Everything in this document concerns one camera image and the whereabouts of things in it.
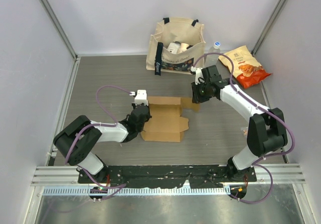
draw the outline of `gray table surface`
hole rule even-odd
[[[153,96],[192,96],[193,76],[162,72],[155,76],[145,68],[146,56],[82,57],[72,91],[65,126],[79,115],[89,119],[112,123],[100,109],[95,95],[103,85],[117,85],[130,91],[146,89]],[[217,64],[223,78],[229,76],[227,68]],[[265,104],[260,85],[250,87],[246,93]],[[103,105],[118,120],[132,110],[132,97],[117,89],[104,89],[99,96]],[[226,164],[227,160],[246,146],[241,128],[245,121],[229,105],[211,99],[201,104],[200,111],[185,110],[189,129],[180,143],[146,142],[139,135],[128,143],[97,143],[92,152],[109,165],[169,165],[169,164]],[[282,157],[268,158],[264,163],[283,163]],[[64,164],[58,153],[56,166]]]

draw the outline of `open cardboard box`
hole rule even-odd
[[[190,97],[147,97],[151,119],[145,123],[141,136],[146,141],[180,142],[189,129],[188,118],[181,117],[183,109],[198,112],[199,104]]]

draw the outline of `water bottle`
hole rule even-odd
[[[221,44],[219,42],[215,42],[214,46],[210,48],[209,53],[212,53],[212,52],[220,53],[221,52],[220,46],[221,46]],[[209,66],[215,65],[217,63],[217,61],[219,60],[219,56],[220,55],[217,55],[217,54],[207,55],[204,67],[209,67]]]

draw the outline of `gray floor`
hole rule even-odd
[[[103,85],[117,85],[130,91],[146,89],[154,96],[192,96],[193,77],[185,74],[166,73],[155,76],[145,68],[146,56],[82,57],[66,116],[65,125],[79,115],[91,120],[112,123],[112,119],[100,109],[95,94]],[[222,77],[228,70],[218,63]],[[260,85],[246,92],[265,104]],[[116,89],[105,89],[99,96],[118,120],[131,112],[132,97]],[[189,118],[189,130],[180,143],[146,142],[139,135],[131,142],[120,145],[115,142],[98,143],[93,148],[109,165],[152,164],[225,164],[246,145],[241,128],[247,122],[230,106],[212,99],[201,104],[199,113],[183,112]],[[58,153],[55,165],[63,165]],[[269,158],[265,163],[283,163],[281,157]]]
[[[245,199],[259,200],[268,189],[268,185],[250,185]],[[77,208],[88,200],[88,196],[43,196],[36,223],[304,223],[292,185],[275,185],[271,196],[255,205],[240,203],[227,195],[116,196]],[[54,209],[74,211],[57,213]]]

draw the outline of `white wall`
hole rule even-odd
[[[38,0],[0,0],[0,219],[21,223],[52,143],[72,58]]]
[[[264,81],[273,107],[284,111],[296,137],[299,163],[320,210],[321,0],[289,0],[257,54],[273,75]]]
[[[252,49],[278,0],[48,0],[78,54],[148,51],[163,17],[199,19],[205,41]]]

